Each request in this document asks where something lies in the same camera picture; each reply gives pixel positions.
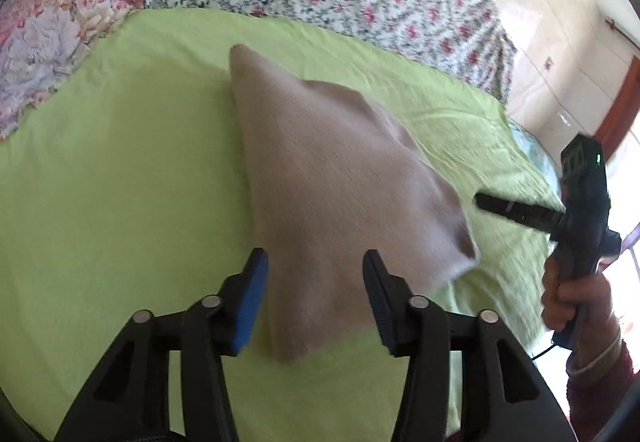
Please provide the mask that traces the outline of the person's right hand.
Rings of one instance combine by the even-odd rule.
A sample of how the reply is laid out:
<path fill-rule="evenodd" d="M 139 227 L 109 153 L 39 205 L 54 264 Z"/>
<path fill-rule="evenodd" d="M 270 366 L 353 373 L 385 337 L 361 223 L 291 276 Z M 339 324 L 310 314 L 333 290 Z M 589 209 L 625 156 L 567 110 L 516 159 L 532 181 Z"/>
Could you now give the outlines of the person's right hand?
<path fill-rule="evenodd" d="M 602 273 L 561 282 L 558 259 L 550 256 L 544 262 L 542 285 L 542 321 L 548 329 L 562 332 L 576 314 L 582 318 L 573 348 L 579 367 L 591 363 L 613 344 L 620 326 L 613 314 L 610 283 Z"/>

